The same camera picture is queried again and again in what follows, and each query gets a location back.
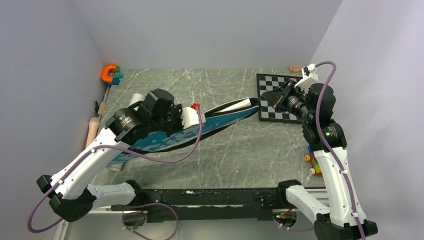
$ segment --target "wooden handle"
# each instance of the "wooden handle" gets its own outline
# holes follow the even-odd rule
[[[102,101],[100,103],[100,106],[98,107],[97,115],[103,116],[103,114],[105,113],[105,107],[106,107],[106,103]]]
[[[85,147],[88,147],[96,138],[99,125],[100,123],[97,117],[92,117],[90,119],[90,122],[88,123],[88,135],[87,135],[87,142],[85,143]]]

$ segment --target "white cylinder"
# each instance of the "white cylinder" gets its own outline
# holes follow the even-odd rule
[[[243,101],[240,101],[236,104],[230,105],[222,110],[217,111],[217,113],[222,113],[226,111],[241,109],[245,107],[250,107],[252,105],[251,100],[249,98],[244,99]]]
[[[138,101],[144,101],[145,100],[145,96],[140,94],[140,93],[134,93],[131,97],[131,101],[129,101],[129,105],[131,104],[135,104]]]

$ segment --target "red clip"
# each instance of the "red clip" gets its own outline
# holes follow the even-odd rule
[[[191,108],[193,108],[193,109],[196,109],[196,107],[199,107],[199,109],[200,109],[200,103],[195,102],[195,103],[193,103],[193,105],[191,106]]]

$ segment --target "tabletop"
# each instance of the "tabletop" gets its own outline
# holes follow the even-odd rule
[[[200,103],[203,110],[246,97],[257,97],[256,74],[298,76],[272,69],[127,69],[119,85],[110,88],[100,127],[116,110],[128,107],[133,94],[165,89],[175,104]],[[151,157],[177,159],[192,146]],[[322,188],[322,177],[310,175],[305,161],[308,144],[296,123],[259,121],[258,114],[243,119],[200,142],[187,159],[158,163],[142,158],[127,161],[121,171],[102,170],[95,185],[135,180],[142,188],[266,188],[297,179],[305,187]]]

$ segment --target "cable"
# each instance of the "cable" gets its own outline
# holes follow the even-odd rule
[[[293,210],[294,207],[295,207],[295,205],[292,204],[288,211],[283,211],[280,215],[286,215],[286,214],[290,213]]]
[[[330,146],[329,142],[326,140],[326,137],[324,136],[323,131],[321,130],[321,124],[320,124],[321,102],[323,101],[324,93],[326,92],[327,86],[329,85],[334,73],[336,72],[336,68],[337,68],[336,64],[332,61],[320,62],[320,63],[316,64],[315,67],[318,68],[319,66],[322,66],[322,65],[325,65],[325,64],[331,65],[332,70],[331,70],[330,74],[328,75],[327,80],[325,81],[324,85],[322,86],[321,92],[319,93],[318,102],[316,104],[315,124],[316,124],[316,129],[318,131],[319,138],[324,143],[324,145],[327,147],[327,149],[330,151],[331,155],[333,155],[333,157],[334,157],[335,161],[337,162],[337,165],[340,168],[340,170],[344,171],[345,168],[343,167],[342,161],[340,161],[339,157],[334,152],[333,148]],[[351,183],[351,181],[349,180],[349,177],[346,174],[343,174],[343,176],[344,176],[344,180],[346,181],[347,189],[349,190],[352,210],[353,210],[354,213],[356,213],[357,212],[357,206],[355,204],[355,196],[354,196],[354,190],[352,188],[352,183]],[[360,237],[362,238],[362,240],[365,240],[364,229],[362,228],[359,217],[355,217],[355,221],[356,221],[356,224],[357,224],[358,229],[359,229]]]
[[[132,208],[132,209],[138,209],[138,208],[144,208],[144,207],[148,207],[148,206],[162,206],[162,207],[165,207],[165,208],[168,208],[169,210],[171,210],[171,212],[175,216],[175,229],[174,229],[173,233],[169,237],[165,238],[164,240],[170,240],[170,239],[172,239],[175,236],[175,234],[177,233],[178,223],[179,223],[179,221],[178,221],[178,215],[175,212],[175,210],[172,209],[172,207],[170,207],[170,206],[168,206],[166,204],[163,204],[163,203],[149,203],[149,204],[144,204],[144,205],[140,205],[140,206],[126,206],[126,207],[129,207],[129,208]],[[122,225],[123,225],[124,229],[126,229],[126,230],[130,231],[131,233],[133,233],[133,234],[135,234],[135,235],[137,235],[137,236],[139,236],[141,238],[144,238],[146,240],[153,240],[151,238],[148,238],[148,237],[142,235],[141,233],[139,233],[137,231],[134,231],[133,229],[131,229],[128,226],[125,225],[125,218],[127,216],[129,216],[129,215],[138,215],[138,214],[140,214],[140,213],[139,212],[130,212],[129,214],[125,215],[122,218]]]
[[[202,111],[201,108],[199,106],[196,106],[196,111],[197,111],[197,116],[198,116],[198,120],[199,120],[199,132],[196,138],[196,142],[193,145],[193,148],[183,157],[178,158],[176,160],[166,160],[166,159],[160,159],[160,158],[153,158],[150,156],[145,156],[143,154],[140,154],[138,152],[135,151],[131,151],[129,149],[123,148],[123,147],[118,147],[118,146],[113,146],[113,145],[99,145],[99,146],[95,146],[93,147],[93,149],[95,151],[99,150],[99,149],[115,149],[115,150],[120,150],[122,152],[125,153],[129,153],[132,154],[134,156],[143,158],[143,159],[147,159],[150,161],[154,161],[154,162],[158,162],[158,163],[178,163],[186,158],[188,158],[196,149],[196,147],[199,145],[200,139],[202,137]],[[36,210],[38,209],[38,207],[41,205],[41,203],[49,196],[50,193],[52,193],[58,186],[59,186],[59,182],[63,182],[90,154],[92,154],[92,151],[87,151],[86,153],[84,153],[76,162],[74,165],[72,165],[68,171],[66,171],[63,176],[61,178],[59,178],[59,181],[57,181],[53,186],[51,186],[51,188],[40,198],[40,200],[35,204],[35,207],[31,210],[31,212],[29,213],[28,219],[26,221],[26,227],[28,228],[28,231],[30,231],[31,233],[42,233],[44,231],[47,231],[51,228],[53,228],[54,226],[56,226],[58,223],[60,223],[63,219],[60,218],[58,219],[56,222],[54,222],[53,224],[42,228],[42,229],[34,229],[33,228],[33,217],[34,214],[36,212]]]
[[[312,231],[314,230],[314,227],[308,227],[308,228],[291,228],[291,227],[286,227],[284,226],[281,222],[277,221],[277,219],[274,217],[274,222],[278,225],[279,228],[283,228],[287,231],[291,231],[291,232],[308,232],[308,231]]]

